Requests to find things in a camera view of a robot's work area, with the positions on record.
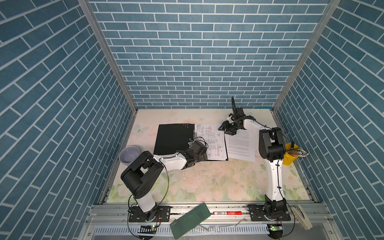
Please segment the technical drawing paper sheet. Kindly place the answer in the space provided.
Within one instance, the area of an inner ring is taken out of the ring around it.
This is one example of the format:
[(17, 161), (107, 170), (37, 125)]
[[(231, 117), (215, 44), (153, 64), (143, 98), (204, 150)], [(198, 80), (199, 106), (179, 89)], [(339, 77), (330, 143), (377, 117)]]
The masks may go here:
[(195, 138), (207, 143), (207, 156), (210, 161), (227, 161), (227, 149), (222, 124), (195, 124)]

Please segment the orange black file folder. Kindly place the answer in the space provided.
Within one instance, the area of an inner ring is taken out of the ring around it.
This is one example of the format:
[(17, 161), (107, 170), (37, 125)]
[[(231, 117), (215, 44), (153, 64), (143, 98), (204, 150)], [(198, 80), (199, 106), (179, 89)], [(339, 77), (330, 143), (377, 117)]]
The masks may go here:
[(195, 140), (195, 124), (159, 125), (154, 154), (170, 155), (185, 150)]

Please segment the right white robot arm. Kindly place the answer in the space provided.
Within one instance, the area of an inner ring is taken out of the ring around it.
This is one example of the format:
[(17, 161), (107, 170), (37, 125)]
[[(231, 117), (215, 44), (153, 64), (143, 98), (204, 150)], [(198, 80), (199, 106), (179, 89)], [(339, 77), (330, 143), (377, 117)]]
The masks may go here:
[(248, 131), (259, 137), (259, 154), (267, 167), (267, 191), (262, 210), (256, 205), (248, 205), (251, 218), (268, 221), (289, 221), (287, 200), (282, 190), (282, 160), (286, 153), (284, 134), (278, 127), (271, 128), (258, 122), (253, 116), (247, 116), (242, 108), (232, 106), (233, 112), (219, 127), (225, 134), (234, 136), (238, 131)]

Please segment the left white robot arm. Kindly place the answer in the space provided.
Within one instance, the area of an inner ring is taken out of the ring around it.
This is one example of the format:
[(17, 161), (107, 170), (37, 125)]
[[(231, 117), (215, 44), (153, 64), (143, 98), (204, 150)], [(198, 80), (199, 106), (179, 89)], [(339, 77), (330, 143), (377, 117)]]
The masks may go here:
[(161, 173), (191, 168), (196, 163), (207, 161), (207, 149), (206, 142), (194, 140), (186, 150), (170, 155), (159, 156), (144, 151), (123, 171), (121, 180), (141, 211), (150, 213), (157, 207), (150, 191)]

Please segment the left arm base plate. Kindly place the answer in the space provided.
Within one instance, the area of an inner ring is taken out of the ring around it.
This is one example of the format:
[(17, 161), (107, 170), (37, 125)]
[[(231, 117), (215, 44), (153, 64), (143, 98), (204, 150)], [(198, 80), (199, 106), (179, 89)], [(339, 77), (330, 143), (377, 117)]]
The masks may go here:
[(139, 206), (133, 206), (129, 210), (129, 222), (169, 222), (171, 214), (170, 206), (158, 206), (149, 212), (143, 212)]

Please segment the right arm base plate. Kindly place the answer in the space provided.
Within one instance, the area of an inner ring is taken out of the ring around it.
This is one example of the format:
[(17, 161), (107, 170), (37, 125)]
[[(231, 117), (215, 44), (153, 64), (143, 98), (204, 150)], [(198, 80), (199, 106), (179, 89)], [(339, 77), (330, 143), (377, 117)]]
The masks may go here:
[(247, 205), (246, 210), (249, 212), (252, 222), (277, 222), (290, 221), (291, 216), (287, 207), (265, 207), (261, 205)]

